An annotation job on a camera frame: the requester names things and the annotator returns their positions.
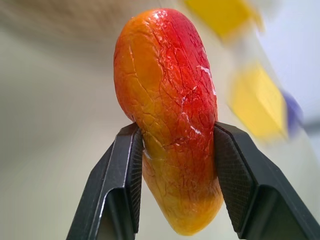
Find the purple object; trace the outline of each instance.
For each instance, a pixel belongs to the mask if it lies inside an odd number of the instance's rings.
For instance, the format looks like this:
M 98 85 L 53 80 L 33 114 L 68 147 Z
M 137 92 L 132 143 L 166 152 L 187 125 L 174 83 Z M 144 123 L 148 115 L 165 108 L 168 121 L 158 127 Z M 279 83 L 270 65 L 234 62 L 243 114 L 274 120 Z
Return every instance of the purple object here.
M 287 92 L 282 91 L 286 103 L 286 124 L 289 137 L 293 137 L 302 124 L 303 113 L 297 101 Z

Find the blurry background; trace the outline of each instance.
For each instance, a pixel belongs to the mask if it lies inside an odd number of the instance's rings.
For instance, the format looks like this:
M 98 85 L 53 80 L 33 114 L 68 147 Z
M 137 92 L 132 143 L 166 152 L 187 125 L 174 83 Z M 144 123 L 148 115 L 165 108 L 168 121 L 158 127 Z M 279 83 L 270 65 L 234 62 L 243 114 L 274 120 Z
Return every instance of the blurry background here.
M 302 129 L 289 141 L 255 142 L 319 221 L 320 5 L 251 1 L 261 10 L 265 33 L 246 35 L 240 52 L 259 59 L 297 99 L 312 130 L 311 142 Z M 195 24 L 211 65 L 219 120 L 246 129 L 226 103 L 242 55 L 182 1 L 0 0 L 0 239 L 66 238 L 91 169 L 130 123 L 114 91 L 115 41 L 127 20 L 156 7 L 176 8 Z M 164 238 L 185 239 L 171 230 L 143 184 L 137 239 Z M 237 239 L 225 205 L 190 239 Z

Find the yellow object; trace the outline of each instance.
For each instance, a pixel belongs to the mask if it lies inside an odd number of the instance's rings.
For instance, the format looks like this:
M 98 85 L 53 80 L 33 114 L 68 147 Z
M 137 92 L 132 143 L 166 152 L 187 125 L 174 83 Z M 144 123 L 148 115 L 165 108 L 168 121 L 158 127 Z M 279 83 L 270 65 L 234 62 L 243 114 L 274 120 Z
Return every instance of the yellow object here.
M 230 107 L 256 137 L 287 136 L 285 99 L 261 65 L 236 77 Z
M 245 0 L 185 0 L 222 39 L 235 37 L 252 23 L 263 29 L 260 15 Z

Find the cracked skin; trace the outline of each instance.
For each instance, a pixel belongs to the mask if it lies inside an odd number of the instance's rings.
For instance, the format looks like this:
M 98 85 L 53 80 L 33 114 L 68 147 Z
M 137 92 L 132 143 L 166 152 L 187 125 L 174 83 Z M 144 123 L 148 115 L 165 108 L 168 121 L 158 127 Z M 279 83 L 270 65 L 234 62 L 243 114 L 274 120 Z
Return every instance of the cracked skin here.
M 198 32 L 176 10 L 143 12 L 124 26 L 113 64 L 118 102 L 142 130 L 144 180 L 171 227 L 194 235 L 223 203 L 217 97 Z

